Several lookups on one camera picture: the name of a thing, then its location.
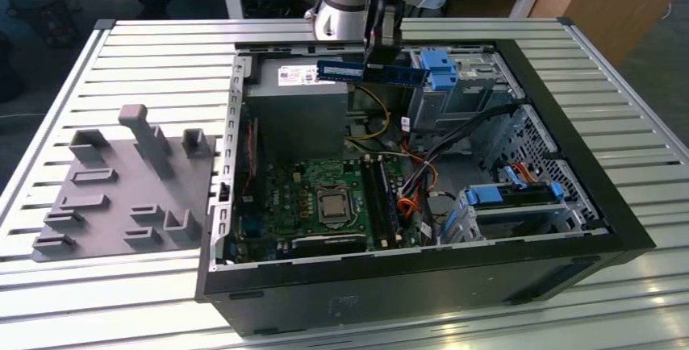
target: white cable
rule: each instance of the white cable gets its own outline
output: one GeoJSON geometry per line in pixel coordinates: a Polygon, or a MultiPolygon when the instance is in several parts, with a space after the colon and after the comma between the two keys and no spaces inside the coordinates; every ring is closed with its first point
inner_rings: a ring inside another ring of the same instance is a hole
{"type": "Polygon", "coordinates": [[[669,15],[671,14],[671,2],[667,3],[667,13],[665,13],[663,17],[661,18],[661,20],[665,20],[667,19],[669,15]]]}
{"type": "Polygon", "coordinates": [[[45,114],[16,114],[16,115],[4,115],[0,116],[0,119],[8,119],[8,118],[21,118],[24,116],[45,116],[45,114]]]}
{"type": "Polygon", "coordinates": [[[400,152],[388,152],[388,151],[375,151],[375,152],[371,152],[371,151],[365,151],[363,150],[356,144],[353,144],[352,142],[349,142],[349,144],[360,151],[363,152],[364,154],[383,154],[383,155],[393,155],[393,156],[404,156],[407,158],[410,158],[411,156],[407,155],[407,154],[401,154],[400,152]]]}

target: blue clip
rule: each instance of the blue clip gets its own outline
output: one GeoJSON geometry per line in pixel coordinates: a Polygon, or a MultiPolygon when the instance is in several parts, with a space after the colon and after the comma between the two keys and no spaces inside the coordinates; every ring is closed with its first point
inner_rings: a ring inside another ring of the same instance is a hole
{"type": "Polygon", "coordinates": [[[440,229],[440,233],[438,234],[438,236],[444,234],[447,229],[452,226],[455,219],[456,219],[456,211],[452,210],[452,213],[450,213],[450,215],[447,216],[447,221],[442,224],[442,229],[440,229]]]}
{"type": "Polygon", "coordinates": [[[495,186],[472,187],[479,203],[500,203],[503,196],[499,194],[499,189],[495,186]]]}
{"type": "Polygon", "coordinates": [[[556,182],[550,182],[550,190],[552,191],[552,194],[555,195],[555,198],[558,201],[563,200],[563,189],[562,185],[559,185],[556,182]]]}
{"type": "Polygon", "coordinates": [[[456,62],[446,50],[422,50],[420,65],[428,70],[430,88],[434,91],[452,90],[459,82],[456,62]]]}
{"type": "Polygon", "coordinates": [[[478,203],[478,197],[475,196],[472,189],[466,190],[466,199],[470,202],[470,205],[475,205],[478,203]]]}
{"type": "Polygon", "coordinates": [[[511,167],[504,168],[504,173],[507,173],[508,179],[512,180],[514,184],[522,188],[526,189],[526,184],[522,182],[522,180],[516,177],[516,174],[514,173],[514,170],[511,167]]]}

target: open computer tower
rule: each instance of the open computer tower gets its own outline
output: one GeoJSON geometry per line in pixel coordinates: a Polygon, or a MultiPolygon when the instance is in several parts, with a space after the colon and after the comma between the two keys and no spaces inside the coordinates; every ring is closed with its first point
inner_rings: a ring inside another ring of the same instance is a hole
{"type": "Polygon", "coordinates": [[[239,335],[544,300],[654,247],[514,41],[407,42],[420,83],[321,64],[361,60],[236,45],[197,301],[239,335]]]}

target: metal slatted platform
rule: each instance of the metal slatted platform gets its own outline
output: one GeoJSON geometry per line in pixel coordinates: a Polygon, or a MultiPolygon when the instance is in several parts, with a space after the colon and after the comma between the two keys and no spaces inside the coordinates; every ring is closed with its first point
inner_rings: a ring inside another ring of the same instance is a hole
{"type": "MultiPolygon", "coordinates": [[[[404,37],[514,39],[658,248],[547,302],[240,338],[192,301],[197,250],[29,260],[74,130],[121,104],[175,134],[223,135],[233,43],[311,40],[300,20],[133,21],[97,30],[0,197],[0,348],[673,348],[689,341],[689,154],[574,27],[551,19],[415,19],[404,37]]],[[[215,191],[213,184],[208,192],[215,191]]]]}

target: motherboard chip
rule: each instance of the motherboard chip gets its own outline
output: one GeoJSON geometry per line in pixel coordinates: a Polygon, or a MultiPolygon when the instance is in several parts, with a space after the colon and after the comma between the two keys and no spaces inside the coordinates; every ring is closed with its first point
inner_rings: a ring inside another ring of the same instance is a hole
{"type": "Polygon", "coordinates": [[[320,185],[315,188],[319,222],[329,229],[339,229],[352,220],[345,185],[320,185]]]}
{"type": "Polygon", "coordinates": [[[341,195],[328,195],[321,199],[323,206],[320,207],[320,211],[323,213],[323,217],[332,217],[336,215],[344,215],[347,213],[344,196],[341,195]]]}

